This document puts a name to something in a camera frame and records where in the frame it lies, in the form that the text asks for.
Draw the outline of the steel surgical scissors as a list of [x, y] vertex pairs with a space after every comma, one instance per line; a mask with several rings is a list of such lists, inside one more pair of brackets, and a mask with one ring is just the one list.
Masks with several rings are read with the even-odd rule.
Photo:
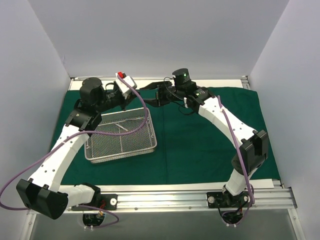
[[124, 126], [122, 126], [119, 123], [114, 123], [114, 125], [116, 125], [117, 127], [119, 127], [120, 129], [124, 130], [125, 132], [129, 132], [129, 130], [127, 128], [125, 128]]

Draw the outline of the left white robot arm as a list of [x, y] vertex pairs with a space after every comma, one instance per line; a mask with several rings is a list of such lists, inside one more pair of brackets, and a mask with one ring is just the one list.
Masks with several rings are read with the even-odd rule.
[[23, 204], [53, 220], [73, 206], [84, 204], [95, 210], [101, 203], [101, 190], [89, 184], [62, 187], [62, 179], [80, 148], [102, 121], [102, 112], [120, 106], [124, 109], [135, 97], [135, 81], [123, 73], [116, 74], [113, 89], [106, 90], [97, 77], [82, 82], [80, 98], [75, 102], [62, 132], [49, 156], [29, 177], [21, 179], [16, 190]]

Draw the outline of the metal mesh tray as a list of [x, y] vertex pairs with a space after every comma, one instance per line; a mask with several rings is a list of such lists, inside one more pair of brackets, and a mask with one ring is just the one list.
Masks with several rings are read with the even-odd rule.
[[[106, 133], [127, 133], [114, 125], [118, 123], [129, 131], [140, 126], [145, 117], [143, 107], [125, 111], [105, 113], [102, 121], [95, 129]], [[145, 125], [137, 132], [128, 135], [101, 135], [93, 134], [84, 145], [84, 156], [92, 164], [98, 164], [155, 151], [157, 138], [150, 114]]]

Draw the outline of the green surgical cloth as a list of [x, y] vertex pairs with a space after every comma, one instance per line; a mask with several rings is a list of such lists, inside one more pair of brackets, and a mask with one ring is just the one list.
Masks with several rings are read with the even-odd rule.
[[[257, 131], [267, 130], [256, 91], [239, 87], [209, 89], [219, 95], [222, 104], [246, 125]], [[78, 90], [66, 93], [51, 148], [79, 98]], [[61, 183], [175, 185], [228, 181], [236, 150], [224, 134], [197, 114], [183, 115], [177, 104], [148, 108], [157, 139], [154, 152], [92, 164], [81, 148]], [[253, 179], [281, 179], [271, 145], [268, 159], [253, 174]]]

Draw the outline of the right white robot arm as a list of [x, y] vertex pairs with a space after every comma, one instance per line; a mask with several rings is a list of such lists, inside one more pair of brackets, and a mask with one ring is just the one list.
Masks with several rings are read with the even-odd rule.
[[268, 133], [264, 130], [257, 131], [238, 119], [223, 106], [220, 96], [192, 81], [187, 68], [177, 69], [172, 77], [152, 82], [144, 89], [157, 90], [156, 97], [146, 100], [147, 104], [162, 107], [181, 101], [184, 108], [191, 109], [208, 120], [231, 141], [236, 154], [232, 159], [233, 171], [222, 190], [223, 203], [232, 207], [240, 201], [240, 194], [248, 191], [248, 199], [253, 204], [254, 190], [250, 179], [268, 158]]

